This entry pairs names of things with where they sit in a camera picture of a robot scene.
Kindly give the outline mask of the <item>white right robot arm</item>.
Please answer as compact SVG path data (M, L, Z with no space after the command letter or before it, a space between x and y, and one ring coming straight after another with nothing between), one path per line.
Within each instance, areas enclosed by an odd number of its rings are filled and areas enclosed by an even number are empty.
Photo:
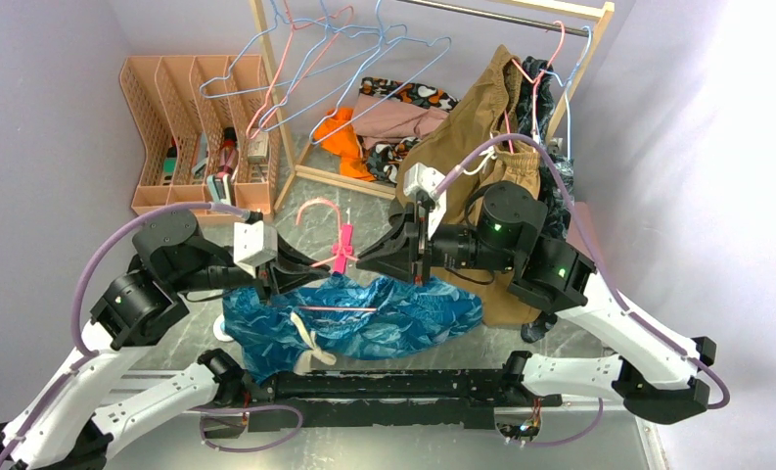
M547 209L525 188L508 181L486 185L470 205L479 208L475 224L430 229L433 205L420 197L361 253L358 267L416 285L427 283L436 268L503 274L518 306L569 321L613 350L599 358L513 352L500 381L510 404L555 395L614 400L657 424L713 409L707 383L713 340L675 334L621 301L592 259L542 234Z

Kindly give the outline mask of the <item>blue leaf-print shorts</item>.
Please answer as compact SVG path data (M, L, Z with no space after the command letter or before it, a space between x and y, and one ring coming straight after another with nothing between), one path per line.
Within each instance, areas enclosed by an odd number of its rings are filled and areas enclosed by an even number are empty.
M481 299L437 278L423 286L378 277L362 286L334 274L269 302L244 288L222 302L226 335L257 382L304 374L339 357L389 360L421 353L480 324Z

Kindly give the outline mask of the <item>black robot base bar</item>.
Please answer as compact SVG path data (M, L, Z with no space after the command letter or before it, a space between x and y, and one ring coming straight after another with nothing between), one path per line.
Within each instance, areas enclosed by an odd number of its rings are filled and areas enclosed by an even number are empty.
M261 383L249 375L217 387L211 408L288 405L301 414L274 411L253 431L296 423L307 428L461 425L492 430L502 408L559 406L558 395L539 397L504 369L279 372Z

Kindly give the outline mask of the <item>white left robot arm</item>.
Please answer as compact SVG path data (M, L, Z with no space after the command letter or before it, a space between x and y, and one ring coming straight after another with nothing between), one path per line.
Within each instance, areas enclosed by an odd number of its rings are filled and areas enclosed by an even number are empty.
M233 247L205 238L197 203L171 204L120 227L94 253L71 304L73 349L43 390L0 423L0 467L101 469L132 442L189 410L235 413L247 372L214 349L130 399L104 405L112 387L189 312L184 296L254 288L263 298L326 278L261 214L230 205Z

